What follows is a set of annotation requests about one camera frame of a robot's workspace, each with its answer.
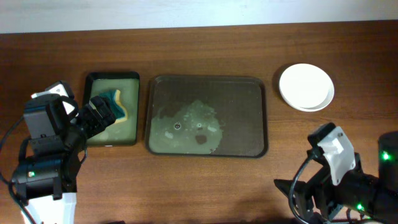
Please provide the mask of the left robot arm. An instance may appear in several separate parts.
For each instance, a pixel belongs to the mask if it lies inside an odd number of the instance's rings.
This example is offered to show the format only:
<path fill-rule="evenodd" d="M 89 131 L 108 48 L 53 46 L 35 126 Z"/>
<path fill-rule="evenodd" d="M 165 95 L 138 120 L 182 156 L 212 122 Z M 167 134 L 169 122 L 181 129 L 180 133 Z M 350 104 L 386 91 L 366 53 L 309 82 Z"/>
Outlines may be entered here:
<path fill-rule="evenodd" d="M 73 223 L 76 178 L 87 140 L 116 121 L 114 98 L 100 95 L 80 108 L 65 82 L 35 94 L 22 119 L 30 136 L 20 147 L 18 166 L 8 184 L 26 223 Z"/>

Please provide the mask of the white plate yellow stain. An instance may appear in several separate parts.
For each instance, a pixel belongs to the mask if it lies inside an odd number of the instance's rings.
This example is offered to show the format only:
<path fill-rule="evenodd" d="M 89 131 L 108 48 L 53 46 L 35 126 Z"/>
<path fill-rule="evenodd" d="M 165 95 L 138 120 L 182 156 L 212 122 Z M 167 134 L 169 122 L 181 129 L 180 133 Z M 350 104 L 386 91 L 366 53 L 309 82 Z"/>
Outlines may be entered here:
<path fill-rule="evenodd" d="M 333 85 L 329 75 L 321 68 L 308 63 L 297 63 L 287 67 L 279 79 L 279 87 L 323 88 Z"/>

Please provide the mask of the pale grey plate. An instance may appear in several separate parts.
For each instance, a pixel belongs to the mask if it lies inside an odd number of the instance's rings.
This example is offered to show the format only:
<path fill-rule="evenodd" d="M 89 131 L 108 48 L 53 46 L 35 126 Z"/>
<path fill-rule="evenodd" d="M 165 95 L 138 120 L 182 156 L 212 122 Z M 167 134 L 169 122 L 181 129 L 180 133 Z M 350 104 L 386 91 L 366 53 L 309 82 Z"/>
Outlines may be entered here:
<path fill-rule="evenodd" d="M 304 111 L 304 112 L 315 112 L 326 108 L 334 98 L 334 94 L 321 95 L 307 95 L 307 96 L 282 96 L 285 102 L 292 108 Z"/>

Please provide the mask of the green and yellow sponge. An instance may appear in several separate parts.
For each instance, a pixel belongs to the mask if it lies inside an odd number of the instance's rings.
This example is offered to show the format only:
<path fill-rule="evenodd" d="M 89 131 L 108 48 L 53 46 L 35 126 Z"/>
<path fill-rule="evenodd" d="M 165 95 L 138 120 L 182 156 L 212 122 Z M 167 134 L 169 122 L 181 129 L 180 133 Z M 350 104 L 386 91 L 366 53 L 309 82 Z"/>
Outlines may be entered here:
<path fill-rule="evenodd" d="M 100 93 L 99 96 L 109 102 L 109 108 L 116 117 L 115 124 L 125 122 L 128 119 L 127 109 L 121 102 L 120 90 L 108 90 Z"/>

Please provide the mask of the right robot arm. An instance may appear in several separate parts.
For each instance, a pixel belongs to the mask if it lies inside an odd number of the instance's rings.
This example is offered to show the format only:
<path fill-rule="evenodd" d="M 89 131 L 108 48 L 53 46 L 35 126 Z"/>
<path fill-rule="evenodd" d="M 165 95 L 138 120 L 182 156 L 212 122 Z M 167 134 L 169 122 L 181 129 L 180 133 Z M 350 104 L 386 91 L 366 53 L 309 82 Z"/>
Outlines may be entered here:
<path fill-rule="evenodd" d="M 360 155 L 341 127 L 320 126 L 308 135 L 311 149 L 294 178 L 276 179 L 297 223 L 397 223 L 397 132 L 381 135 L 378 175 L 365 174 Z"/>

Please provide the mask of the pinkish white plate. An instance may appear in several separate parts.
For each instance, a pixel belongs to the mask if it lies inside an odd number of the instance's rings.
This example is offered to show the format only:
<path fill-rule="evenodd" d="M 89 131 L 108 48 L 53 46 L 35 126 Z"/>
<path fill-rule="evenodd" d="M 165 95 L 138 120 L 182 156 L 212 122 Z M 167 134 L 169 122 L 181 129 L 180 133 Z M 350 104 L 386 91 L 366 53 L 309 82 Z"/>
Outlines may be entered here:
<path fill-rule="evenodd" d="M 302 87 L 279 87 L 283 100 L 292 108 L 315 112 L 326 108 L 333 100 L 335 88 L 333 85 L 323 88 L 306 89 Z"/>

